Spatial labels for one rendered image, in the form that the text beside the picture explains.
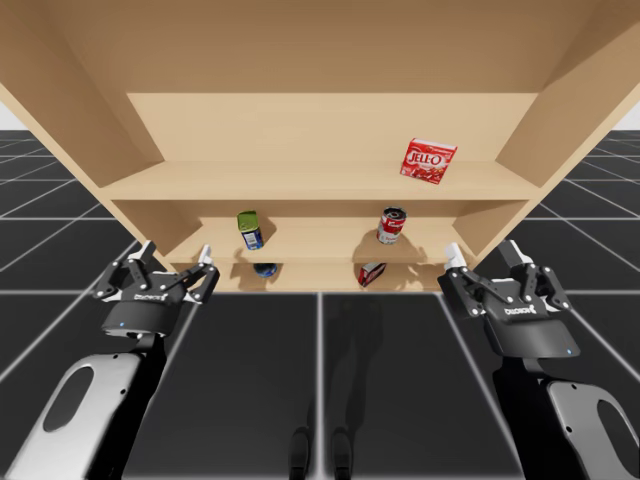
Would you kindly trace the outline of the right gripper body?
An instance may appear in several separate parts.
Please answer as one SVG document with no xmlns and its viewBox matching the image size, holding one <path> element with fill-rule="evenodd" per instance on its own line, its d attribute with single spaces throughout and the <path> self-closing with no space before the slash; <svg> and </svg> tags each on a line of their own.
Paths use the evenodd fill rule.
<svg viewBox="0 0 640 480">
<path fill-rule="evenodd" d="M 553 318 L 545 302 L 524 292 L 513 279 L 491 281 L 494 290 L 477 294 L 483 307 L 483 327 L 499 356 L 522 359 L 576 357 L 580 347 L 566 325 Z"/>
</svg>

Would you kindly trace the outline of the green and blue rectangular can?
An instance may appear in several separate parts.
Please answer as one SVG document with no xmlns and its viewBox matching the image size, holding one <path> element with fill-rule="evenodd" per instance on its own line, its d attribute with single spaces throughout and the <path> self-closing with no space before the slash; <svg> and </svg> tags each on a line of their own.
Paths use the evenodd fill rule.
<svg viewBox="0 0 640 480">
<path fill-rule="evenodd" d="M 237 225 L 249 250 L 258 250 L 264 246 L 258 215 L 255 210 L 246 210 L 238 213 Z"/>
</svg>

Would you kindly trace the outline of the red and white can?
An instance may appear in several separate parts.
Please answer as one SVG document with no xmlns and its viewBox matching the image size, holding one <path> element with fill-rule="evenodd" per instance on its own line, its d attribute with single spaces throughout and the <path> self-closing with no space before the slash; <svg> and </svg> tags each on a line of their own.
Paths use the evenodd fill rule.
<svg viewBox="0 0 640 480">
<path fill-rule="evenodd" d="M 407 213 L 400 207 L 386 207 L 381 215 L 376 238 L 386 245 L 394 244 L 400 237 L 407 219 Z"/>
</svg>

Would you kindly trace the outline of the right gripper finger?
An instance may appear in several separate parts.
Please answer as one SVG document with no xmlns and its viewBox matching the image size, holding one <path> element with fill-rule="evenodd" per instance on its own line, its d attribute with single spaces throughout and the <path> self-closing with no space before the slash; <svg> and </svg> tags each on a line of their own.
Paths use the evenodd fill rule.
<svg viewBox="0 0 640 480">
<path fill-rule="evenodd" d="M 513 240 L 503 240 L 498 250 L 510 269 L 510 277 L 520 285 L 519 297 L 523 301 L 541 300 L 548 312 L 570 309 L 566 292 L 550 267 L 536 264 Z"/>
<path fill-rule="evenodd" d="M 467 267 L 457 243 L 445 247 L 445 272 L 438 278 L 441 291 L 456 318 L 476 318 L 486 314 L 485 296 L 493 284 Z"/>
</svg>

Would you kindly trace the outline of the pale wooden shelf unit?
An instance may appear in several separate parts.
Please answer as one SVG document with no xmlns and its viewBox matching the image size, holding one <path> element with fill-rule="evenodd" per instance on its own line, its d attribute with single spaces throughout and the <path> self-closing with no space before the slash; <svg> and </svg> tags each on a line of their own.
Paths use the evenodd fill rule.
<svg viewBox="0 0 640 480">
<path fill-rule="evenodd" d="M 640 0 L 0 0 L 0 102 L 170 270 L 209 244 L 226 291 L 371 261 L 433 290 L 640 102 Z M 458 147 L 438 185 L 400 174 L 413 138 Z"/>
</svg>

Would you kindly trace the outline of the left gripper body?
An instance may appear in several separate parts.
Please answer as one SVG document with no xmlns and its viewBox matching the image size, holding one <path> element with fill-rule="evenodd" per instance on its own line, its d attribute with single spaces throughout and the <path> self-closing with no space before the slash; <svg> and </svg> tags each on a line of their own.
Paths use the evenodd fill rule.
<svg viewBox="0 0 640 480">
<path fill-rule="evenodd" d="M 147 290 L 131 284 L 104 299 L 114 302 L 102 324 L 106 335 L 136 338 L 141 335 L 170 335 L 182 310 L 186 287 L 177 273 L 152 272 Z"/>
</svg>

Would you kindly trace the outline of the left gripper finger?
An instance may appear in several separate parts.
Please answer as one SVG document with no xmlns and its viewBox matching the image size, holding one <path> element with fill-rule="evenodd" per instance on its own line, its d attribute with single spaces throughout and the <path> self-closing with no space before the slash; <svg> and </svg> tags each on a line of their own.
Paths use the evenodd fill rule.
<svg viewBox="0 0 640 480">
<path fill-rule="evenodd" d="M 154 253 L 154 242 L 146 241 L 141 248 L 124 260 L 113 261 L 102 273 L 95 287 L 94 297 L 103 302 L 121 301 L 125 293 L 127 278 L 133 280 L 132 287 L 141 291 L 150 288 L 146 264 Z"/>
<path fill-rule="evenodd" d="M 162 281 L 160 292 L 163 301 L 168 304 L 203 304 L 211 297 L 219 279 L 220 272 L 211 258 L 211 246 L 205 244 L 198 261 L 192 267 Z"/>
</svg>

